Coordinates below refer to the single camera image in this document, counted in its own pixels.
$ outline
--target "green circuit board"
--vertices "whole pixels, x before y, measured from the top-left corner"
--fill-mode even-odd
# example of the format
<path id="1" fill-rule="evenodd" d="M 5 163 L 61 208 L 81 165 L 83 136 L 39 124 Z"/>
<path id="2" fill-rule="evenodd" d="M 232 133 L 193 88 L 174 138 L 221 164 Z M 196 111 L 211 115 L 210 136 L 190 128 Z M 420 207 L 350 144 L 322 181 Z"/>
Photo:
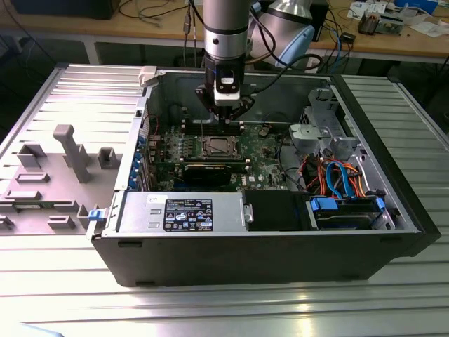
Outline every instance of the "green circuit board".
<path id="1" fill-rule="evenodd" d="M 160 191 L 235 192 L 242 190 L 286 190 L 276 159 L 279 142 L 275 133 L 261 137 L 261 125 L 246 126 L 239 136 L 201 136 L 183 134 L 173 126 L 163 133 L 156 168 Z M 183 180 L 189 165 L 203 163 L 226 166 L 232 170 L 229 183 L 221 186 L 194 187 Z"/>

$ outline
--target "motherboard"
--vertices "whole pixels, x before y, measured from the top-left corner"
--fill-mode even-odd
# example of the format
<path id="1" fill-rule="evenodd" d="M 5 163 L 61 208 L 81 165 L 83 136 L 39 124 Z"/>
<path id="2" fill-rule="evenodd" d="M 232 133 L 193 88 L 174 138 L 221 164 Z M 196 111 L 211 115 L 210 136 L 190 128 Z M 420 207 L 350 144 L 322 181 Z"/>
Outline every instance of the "motherboard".
<path id="1" fill-rule="evenodd" d="M 263 124 L 170 126 L 150 136 L 143 160 L 147 190 L 287 190 L 277 152 L 280 133 Z"/>

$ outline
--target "desk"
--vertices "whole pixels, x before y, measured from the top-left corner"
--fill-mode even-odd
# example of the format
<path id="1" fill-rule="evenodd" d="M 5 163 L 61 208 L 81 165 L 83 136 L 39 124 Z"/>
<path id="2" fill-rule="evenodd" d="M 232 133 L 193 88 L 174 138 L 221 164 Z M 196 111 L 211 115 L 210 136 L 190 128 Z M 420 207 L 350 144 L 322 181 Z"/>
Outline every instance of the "desk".
<path id="1" fill-rule="evenodd" d="M 344 31 L 357 36 L 351 56 L 354 58 L 368 58 L 378 60 L 397 60 L 410 62 L 442 63 L 449 55 L 449 38 L 446 35 L 437 38 L 427 37 L 408 27 L 405 27 L 401 36 L 376 34 L 374 36 L 357 33 L 357 20 L 345 20 L 347 11 L 338 12 L 348 7 L 351 0 L 330 0 L 337 21 Z M 155 0 L 141 0 L 141 7 L 154 4 Z M 170 2 L 164 9 L 169 10 L 184 4 L 182 0 Z M 182 46 L 184 34 L 182 25 L 185 10 L 169 13 L 161 17 L 161 27 L 149 25 L 141 20 L 127 18 L 116 13 L 111 20 L 93 20 L 88 18 L 63 18 L 42 15 L 18 15 L 11 8 L 21 25 L 36 38 L 62 39 L 81 41 L 86 47 L 90 63 L 100 63 L 95 43 L 109 42 L 120 44 L 143 44 L 160 46 Z M 126 13 L 135 15 L 133 5 L 124 8 Z M 438 8 L 436 15 L 449 16 L 449 10 Z M 203 47 L 203 28 L 197 21 L 198 47 Z M 0 33 L 17 37 L 26 36 L 0 5 Z M 329 55 L 334 48 L 334 42 L 328 32 L 323 32 L 321 39 L 310 46 L 310 51 Z"/>

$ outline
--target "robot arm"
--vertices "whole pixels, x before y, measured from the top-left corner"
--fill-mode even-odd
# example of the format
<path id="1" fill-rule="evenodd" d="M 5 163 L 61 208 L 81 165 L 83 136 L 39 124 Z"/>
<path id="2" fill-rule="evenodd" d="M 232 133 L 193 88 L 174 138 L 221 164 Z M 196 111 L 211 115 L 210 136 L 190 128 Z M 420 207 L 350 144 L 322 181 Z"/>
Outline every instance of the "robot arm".
<path id="1" fill-rule="evenodd" d="M 206 80 L 197 88 L 196 94 L 209 112 L 224 125 L 248 111 L 254 103 L 253 98 L 241 96 L 248 35 L 253 38 L 253 57 L 267 52 L 256 22 L 251 23 L 251 33 L 248 34 L 253 2 L 203 2 Z M 282 41 L 276 47 L 277 51 L 282 52 L 279 54 L 282 60 L 288 62 L 307 50 L 314 34 L 313 27 L 309 26 L 309 7 L 309 0 L 277 0 L 270 6 L 269 12 L 261 16 L 274 31 L 275 39 Z"/>

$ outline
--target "power supply label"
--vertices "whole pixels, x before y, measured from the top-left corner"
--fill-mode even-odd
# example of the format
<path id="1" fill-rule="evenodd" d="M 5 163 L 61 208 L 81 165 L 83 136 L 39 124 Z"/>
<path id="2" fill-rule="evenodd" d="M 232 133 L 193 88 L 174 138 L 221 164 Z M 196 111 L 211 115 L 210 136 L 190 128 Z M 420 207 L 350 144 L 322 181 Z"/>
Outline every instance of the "power supply label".
<path id="1" fill-rule="evenodd" d="M 166 232 L 213 231 L 212 200 L 167 199 L 163 229 Z"/>

